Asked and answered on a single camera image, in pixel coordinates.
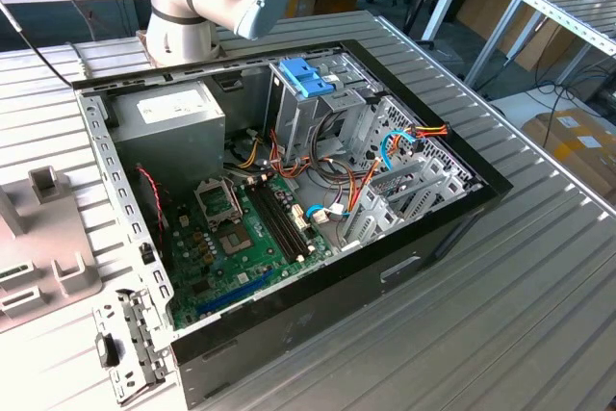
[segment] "red cable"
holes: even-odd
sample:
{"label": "red cable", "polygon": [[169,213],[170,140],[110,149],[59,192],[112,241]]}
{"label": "red cable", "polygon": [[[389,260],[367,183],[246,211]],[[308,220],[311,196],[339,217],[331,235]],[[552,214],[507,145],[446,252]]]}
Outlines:
{"label": "red cable", "polygon": [[156,186],[156,182],[152,178],[152,176],[147,173],[143,167],[135,167],[139,173],[141,173],[149,182],[150,187],[152,188],[152,192],[154,192],[154,198],[156,199],[156,210],[158,211],[158,231],[159,231],[159,242],[161,245],[161,249],[163,249],[163,208],[161,207],[161,197],[158,196],[158,188]]}

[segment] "blue cable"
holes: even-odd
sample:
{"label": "blue cable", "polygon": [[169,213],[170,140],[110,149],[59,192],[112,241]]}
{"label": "blue cable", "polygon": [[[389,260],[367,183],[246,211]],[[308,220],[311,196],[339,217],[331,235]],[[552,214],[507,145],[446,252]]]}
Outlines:
{"label": "blue cable", "polygon": [[408,140],[408,142],[411,143],[411,144],[413,144],[417,140],[415,137],[412,137],[411,135],[409,135],[406,132],[403,132],[401,130],[394,130],[394,131],[390,132],[389,134],[387,134],[385,136],[385,138],[381,142],[381,158],[383,158],[383,162],[385,163],[385,166],[389,170],[392,169],[392,163],[389,160],[389,157],[387,156],[387,140],[390,137],[393,137],[393,136],[396,136],[396,135],[400,135],[401,137],[405,137]]}
{"label": "blue cable", "polygon": [[315,212],[320,211],[321,209],[324,209],[323,206],[321,206],[320,204],[315,204],[314,206],[311,206],[307,211],[306,211],[306,217],[310,218],[310,216],[312,216]]}

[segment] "metal work surface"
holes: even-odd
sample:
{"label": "metal work surface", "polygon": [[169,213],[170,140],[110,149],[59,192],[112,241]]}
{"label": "metal work surface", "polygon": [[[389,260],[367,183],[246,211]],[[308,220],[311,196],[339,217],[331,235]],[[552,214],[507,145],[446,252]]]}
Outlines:
{"label": "metal work surface", "polygon": [[[615,213],[382,19],[281,21],[239,56],[358,39],[514,185],[444,261],[206,401],[204,410],[603,410],[616,391]],[[94,76],[147,68],[133,39],[81,45]],[[74,53],[46,52],[76,77]],[[52,164],[76,192],[111,291],[134,282],[70,90],[30,52],[0,56],[0,183]],[[114,409],[94,348],[95,295],[2,335],[20,409]],[[32,385],[36,383],[36,393]],[[127,409],[184,409],[165,384]]]}
{"label": "metal work surface", "polygon": [[524,45],[543,15],[586,41],[557,83],[565,80],[591,46],[609,56],[616,53],[616,0],[512,0],[466,77],[465,83],[469,87],[476,82],[523,3],[536,12],[509,51],[509,57]]}

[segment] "motherboard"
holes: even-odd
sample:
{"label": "motherboard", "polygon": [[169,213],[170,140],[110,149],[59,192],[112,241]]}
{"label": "motherboard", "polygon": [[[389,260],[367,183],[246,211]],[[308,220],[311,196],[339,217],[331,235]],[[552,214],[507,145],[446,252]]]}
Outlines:
{"label": "motherboard", "polygon": [[196,197],[184,198],[179,207],[165,209],[164,259],[175,291],[175,329],[332,255],[280,176],[241,185],[213,182],[202,183]]}

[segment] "yellow cable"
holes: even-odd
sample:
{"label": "yellow cable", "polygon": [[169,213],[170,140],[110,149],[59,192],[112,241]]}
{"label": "yellow cable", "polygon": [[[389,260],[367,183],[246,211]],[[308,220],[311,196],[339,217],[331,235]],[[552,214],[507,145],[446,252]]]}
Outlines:
{"label": "yellow cable", "polygon": [[246,160],[245,163],[238,165],[239,168],[247,168],[247,167],[252,166],[252,164],[255,162],[257,158],[257,145],[258,144],[259,144],[259,141],[255,140],[254,144],[252,145],[252,152],[250,153],[250,157]]}

